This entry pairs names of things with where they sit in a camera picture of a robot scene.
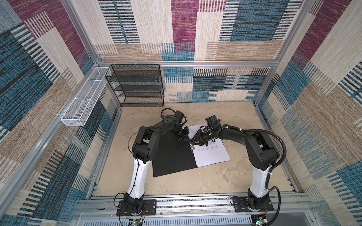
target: beige textured floor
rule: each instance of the beige textured floor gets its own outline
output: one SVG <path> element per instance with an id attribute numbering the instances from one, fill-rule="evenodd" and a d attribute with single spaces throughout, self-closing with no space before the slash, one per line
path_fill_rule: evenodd
<path id="1" fill-rule="evenodd" d="M 165 103 L 164 107 L 182 111 L 187 117 L 186 125 L 205 123 L 205 118 L 215 115 L 221 124 L 230 124 L 240 128 L 262 128 L 261 122 L 250 102 L 229 103 Z M 125 107 L 123 108 L 102 176 L 98 185 L 98 196 L 113 196 L 126 192 L 131 183 L 133 159 L 127 149 L 129 137 L 140 126 L 151 126 L 160 121 L 162 107 Z M 177 172 L 154 178 L 152 166 L 148 170 L 145 193 L 192 194 L 246 192 L 252 181 L 252 165 L 248 160 L 245 146 L 224 140 L 230 161 L 191 170 Z M 271 176 L 269 187 L 278 186 L 281 191 L 290 191 L 289 183 L 281 167 L 277 167 Z"/>

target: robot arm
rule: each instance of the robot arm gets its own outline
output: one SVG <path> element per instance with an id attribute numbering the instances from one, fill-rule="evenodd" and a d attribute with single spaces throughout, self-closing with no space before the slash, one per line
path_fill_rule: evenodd
<path id="1" fill-rule="evenodd" d="M 189 129 L 182 128 L 187 122 L 187 117 L 180 111 L 173 111 L 174 115 L 163 116 L 161 112 L 161 119 L 159 123 L 150 127 L 140 127 L 134 144 L 132 146 L 132 153 L 134 157 L 134 168 L 131 180 L 131 185 L 124 195 L 123 200 L 127 207 L 131 208 L 135 213 L 142 210 L 143 196 L 144 196 L 144 183 L 148 167 L 151 161 L 155 158 L 160 143 L 160 137 L 172 131 L 178 140 L 187 138 Z"/>
<path id="2" fill-rule="evenodd" d="M 162 121 L 151 127 L 140 128 L 132 147 L 133 157 L 135 158 L 133 176 L 131 185 L 123 200 L 134 213 L 140 213 L 142 210 L 146 174 L 150 162 L 157 154 L 160 137 L 172 131 L 178 140 L 188 139 L 188 128 L 182 128 L 187 121 L 187 117 L 180 111 L 174 111 L 174 115 L 167 116 L 163 116 L 162 112 Z M 209 141 L 220 138 L 245 145 L 249 160 L 253 165 L 253 180 L 248 190 L 247 204 L 251 211 L 259 211 L 269 198 L 268 184 L 271 172 L 285 159 L 285 145 L 278 136 L 269 131 L 262 129 L 243 130 L 230 125 L 221 126 L 220 121 L 215 115 L 207 118 L 207 126 L 200 128 L 195 136 L 188 141 L 193 145 L 207 146 Z M 282 144 L 283 155 L 278 162 L 279 153 L 268 133 L 275 136 Z"/>
<path id="3" fill-rule="evenodd" d="M 262 132 L 264 130 L 245 131 L 230 125 L 221 126 L 220 121 L 215 115 L 207 118 L 207 126 L 200 128 L 190 143 L 207 146 L 209 141 L 220 138 L 245 145 L 253 165 L 253 180 L 248 190 L 247 203 L 251 211 L 258 211 L 269 197 L 271 171 L 282 162 L 277 163 L 279 153 L 268 134 Z"/>

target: cable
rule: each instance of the cable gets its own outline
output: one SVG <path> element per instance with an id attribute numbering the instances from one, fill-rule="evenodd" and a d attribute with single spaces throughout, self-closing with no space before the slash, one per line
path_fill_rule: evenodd
<path id="1" fill-rule="evenodd" d="M 270 222 L 268 222 L 266 225 L 264 225 L 264 226 L 269 226 L 269 225 L 271 225 L 271 224 L 275 221 L 275 219 L 277 218 L 277 216 L 278 216 L 278 214 L 279 214 L 279 211 L 280 211 L 281 197 L 280 197 L 279 188 L 278 188 L 277 186 L 273 186 L 273 187 L 271 187 L 271 189 L 269 189 L 269 191 L 272 191 L 272 190 L 274 190 L 274 189 L 276 189 L 277 192 L 278 192 L 278 208 L 277 208 L 277 212 L 276 212 L 275 215 L 273 216 L 273 219 L 272 219 Z"/>
<path id="2" fill-rule="evenodd" d="M 128 144 L 127 144 L 127 147 L 128 147 L 128 151 L 130 151 L 130 153 L 133 155 L 133 152 L 131 152 L 130 150 L 130 140 L 131 138 L 133 137 L 133 135 L 135 135 L 136 133 L 142 131 L 142 130 L 146 130 L 146 129 L 140 129 L 139 131 L 135 132 L 134 134 L 131 135 L 131 137 L 128 139 Z"/>
<path id="3" fill-rule="evenodd" d="M 215 136 L 214 136 L 212 139 L 217 138 L 217 137 L 218 137 L 218 133 L 219 133 L 221 130 L 226 129 L 226 128 L 236 129 L 236 130 L 239 130 L 239 131 L 240 131 L 240 129 L 237 128 L 237 127 L 235 127 L 235 126 L 227 125 L 227 126 L 225 126 L 225 127 L 221 127 L 218 131 L 216 131 Z"/>
<path id="4" fill-rule="evenodd" d="M 185 119 L 185 121 L 183 123 L 180 123 L 180 127 L 183 127 L 187 122 L 187 117 L 185 115 L 184 115 L 184 119 Z"/>
<path id="5" fill-rule="evenodd" d="M 124 193 L 122 193 L 122 192 L 120 192 L 120 193 L 118 193 L 117 195 L 115 195 L 115 197 L 114 197 L 114 199 L 113 199 L 113 205 L 114 205 L 115 207 L 117 207 L 117 208 L 118 208 L 118 206 L 116 206 L 116 205 L 114 204 L 114 201 L 115 201 L 116 197 L 117 197 L 119 194 L 123 194 L 123 195 L 125 195 L 125 194 L 124 194 Z"/>
<path id="6" fill-rule="evenodd" d="M 266 209 L 265 205 L 264 205 L 264 210 L 265 210 L 265 218 L 266 220 L 268 220 L 268 210 Z"/>
<path id="7" fill-rule="evenodd" d="M 269 172 L 272 172 L 273 169 L 275 169 L 277 166 L 279 166 L 280 164 L 282 164 L 282 162 L 284 161 L 286 155 L 287 155 L 287 148 L 285 146 L 285 143 L 284 141 L 278 136 L 276 135 L 275 133 L 273 132 L 270 132 L 268 130 L 265 130 L 265 129 L 242 129 L 241 130 L 242 132 L 263 132 L 263 133 L 267 133 L 267 134 L 270 134 L 272 135 L 273 137 L 275 137 L 279 143 L 282 145 L 282 149 L 283 149 L 283 153 L 282 153 L 282 157 L 279 159 L 278 162 L 276 162 L 270 169 L 269 169 Z"/>
<path id="8" fill-rule="evenodd" d="M 229 199 L 229 203 L 230 203 L 232 206 L 238 205 L 238 203 L 231 203 L 231 199 L 234 198 L 234 197 L 237 197 L 237 196 L 232 196 L 232 197 L 230 197 L 230 199 Z"/>
<path id="9" fill-rule="evenodd" d="M 162 113 L 163 113 L 164 110 L 170 110 L 170 111 L 173 111 L 173 113 L 176 113 L 173 109 L 167 107 L 167 108 L 164 108 L 164 109 L 161 111 L 161 118 L 162 118 Z"/>
<path id="10" fill-rule="evenodd" d="M 210 129 L 212 129 L 212 127 L 213 127 L 216 123 L 219 123 L 219 122 L 221 122 L 221 119 L 216 120 L 216 121 L 210 126 Z"/>
<path id="11" fill-rule="evenodd" d="M 138 212 L 138 213 L 130 213 L 132 216 L 137 216 L 137 215 L 139 215 L 141 212 L 142 212 L 142 209 Z"/>
<path id="12" fill-rule="evenodd" d="M 132 191 L 133 191 L 133 188 L 135 187 L 135 183 L 136 183 L 136 179 L 137 179 L 137 173 L 138 173 L 138 168 L 139 168 L 140 164 L 139 164 L 139 161 L 138 161 L 138 158 L 137 158 L 137 170 L 136 170 L 136 176 L 135 176 L 135 181 L 133 182 L 133 185 L 132 185 L 132 189 L 131 189 L 131 192 L 129 195 L 131 195 Z"/>
<path id="13" fill-rule="evenodd" d="M 147 212 L 147 207 L 146 207 L 146 206 L 144 206 L 144 212 L 143 212 L 143 214 L 142 214 L 142 216 L 144 215 L 144 219 L 143 219 L 143 220 L 145 220 L 145 219 L 146 219 L 146 212 Z"/>
<path id="14" fill-rule="evenodd" d="M 125 203 L 125 202 L 122 202 L 122 205 L 121 205 L 121 208 L 120 208 L 119 211 L 122 210 L 122 207 L 123 207 L 124 203 Z M 121 222 L 121 215 L 118 215 L 118 220 L 119 220 L 120 224 L 123 226 L 123 224 L 122 224 L 122 222 Z"/>

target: metal grate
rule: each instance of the metal grate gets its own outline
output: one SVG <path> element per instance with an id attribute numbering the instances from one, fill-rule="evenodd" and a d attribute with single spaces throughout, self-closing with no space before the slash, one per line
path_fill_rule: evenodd
<path id="1" fill-rule="evenodd" d="M 106 74 L 110 74 L 106 67 L 97 67 L 92 72 L 61 118 L 66 126 L 85 125 L 107 84 Z"/>
<path id="2" fill-rule="evenodd" d="M 163 107 L 165 96 L 157 64 L 112 64 L 107 81 L 121 106 Z"/>
<path id="3" fill-rule="evenodd" d="M 131 218 L 121 219 L 128 226 Z M 196 217 L 153 217 L 146 218 L 144 226 L 206 226 L 206 225 L 248 225 L 252 223 L 249 214 L 232 216 L 196 216 Z M 120 226 L 118 219 L 84 220 L 83 226 Z"/>

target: white wire mesh basket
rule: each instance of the white wire mesh basket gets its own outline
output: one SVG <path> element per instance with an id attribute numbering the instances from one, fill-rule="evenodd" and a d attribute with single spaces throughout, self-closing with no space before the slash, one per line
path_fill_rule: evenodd
<path id="1" fill-rule="evenodd" d="M 107 84 L 107 67 L 97 67 L 65 111 L 61 120 L 66 126 L 84 126 Z"/>

